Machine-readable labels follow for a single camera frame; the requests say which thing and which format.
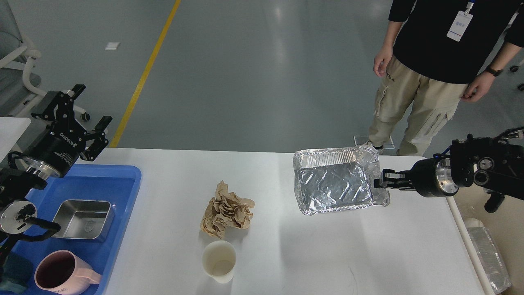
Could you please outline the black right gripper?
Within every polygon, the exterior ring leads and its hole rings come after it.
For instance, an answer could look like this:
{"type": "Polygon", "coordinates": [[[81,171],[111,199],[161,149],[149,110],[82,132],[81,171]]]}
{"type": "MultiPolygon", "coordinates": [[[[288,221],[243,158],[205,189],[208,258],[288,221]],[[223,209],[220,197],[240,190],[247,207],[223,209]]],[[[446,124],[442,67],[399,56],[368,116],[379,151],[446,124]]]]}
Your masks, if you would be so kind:
{"type": "Polygon", "coordinates": [[[415,190],[423,197],[451,197],[459,189],[451,176],[449,158],[422,159],[410,171],[383,169],[379,180],[374,180],[374,188],[380,187],[409,192],[415,190]]]}

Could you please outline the person left hand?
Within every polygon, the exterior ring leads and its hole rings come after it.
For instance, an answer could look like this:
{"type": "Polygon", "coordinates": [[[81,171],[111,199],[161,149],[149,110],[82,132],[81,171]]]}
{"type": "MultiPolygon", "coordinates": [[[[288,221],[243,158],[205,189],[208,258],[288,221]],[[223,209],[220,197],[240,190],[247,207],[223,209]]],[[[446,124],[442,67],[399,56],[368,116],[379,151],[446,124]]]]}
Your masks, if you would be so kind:
{"type": "Polygon", "coordinates": [[[462,101],[465,102],[477,102],[483,98],[495,80],[495,76],[492,73],[483,71],[473,80],[472,83],[466,88],[464,94],[461,97],[462,101]]]}

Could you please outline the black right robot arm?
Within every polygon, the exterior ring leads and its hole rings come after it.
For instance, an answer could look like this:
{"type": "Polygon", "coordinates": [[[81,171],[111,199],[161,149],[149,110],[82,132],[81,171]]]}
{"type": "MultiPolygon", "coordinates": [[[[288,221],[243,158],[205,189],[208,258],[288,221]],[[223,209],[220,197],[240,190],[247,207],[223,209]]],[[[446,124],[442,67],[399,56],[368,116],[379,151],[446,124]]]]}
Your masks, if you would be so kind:
{"type": "Polygon", "coordinates": [[[373,186],[414,191],[423,197],[452,197],[461,187],[477,185],[490,195],[485,211],[494,213],[506,196],[524,198],[523,146],[509,143],[522,139],[523,129],[506,129],[496,137],[468,134],[465,140],[453,140],[443,153],[417,161],[410,170],[382,170],[373,186]]]}

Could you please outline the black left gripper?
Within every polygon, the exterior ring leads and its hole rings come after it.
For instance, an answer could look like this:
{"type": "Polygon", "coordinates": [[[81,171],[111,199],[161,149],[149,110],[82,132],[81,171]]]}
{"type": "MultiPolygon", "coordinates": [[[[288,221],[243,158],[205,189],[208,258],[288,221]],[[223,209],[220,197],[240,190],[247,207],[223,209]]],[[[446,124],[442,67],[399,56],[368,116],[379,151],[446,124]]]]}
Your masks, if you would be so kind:
{"type": "Polygon", "coordinates": [[[76,84],[66,92],[49,91],[31,110],[33,118],[51,125],[22,153],[21,160],[38,170],[42,179],[63,178],[79,157],[92,162],[109,143],[106,128],[111,116],[103,116],[90,132],[75,119],[74,102],[85,89],[84,84],[76,84]]]}

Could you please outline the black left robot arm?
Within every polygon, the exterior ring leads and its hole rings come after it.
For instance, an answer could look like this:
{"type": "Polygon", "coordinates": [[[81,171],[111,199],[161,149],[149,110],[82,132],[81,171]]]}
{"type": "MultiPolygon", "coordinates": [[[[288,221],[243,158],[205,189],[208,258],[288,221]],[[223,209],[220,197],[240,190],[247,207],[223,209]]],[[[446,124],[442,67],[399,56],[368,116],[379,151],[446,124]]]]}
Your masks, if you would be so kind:
{"type": "Polygon", "coordinates": [[[60,230],[56,222],[37,217],[27,194],[43,190],[49,177],[63,178],[78,159],[94,161],[109,143],[111,116],[103,116],[92,131],[75,119],[74,102],[85,89],[77,84],[66,92],[49,91],[32,112],[47,127],[23,152],[7,155],[9,166],[1,170],[1,281],[11,280],[7,260],[18,241],[44,241],[60,230]]]}

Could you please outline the person right hand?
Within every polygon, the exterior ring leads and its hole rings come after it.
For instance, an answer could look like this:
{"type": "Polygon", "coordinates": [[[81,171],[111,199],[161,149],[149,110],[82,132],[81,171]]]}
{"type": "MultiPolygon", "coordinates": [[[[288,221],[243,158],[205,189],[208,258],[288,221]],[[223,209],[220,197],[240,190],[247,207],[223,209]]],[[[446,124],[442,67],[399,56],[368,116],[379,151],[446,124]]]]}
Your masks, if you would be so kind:
{"type": "Polygon", "coordinates": [[[383,77],[386,74],[386,69],[393,57],[393,45],[383,45],[379,52],[374,57],[373,72],[377,77],[383,77]]]}

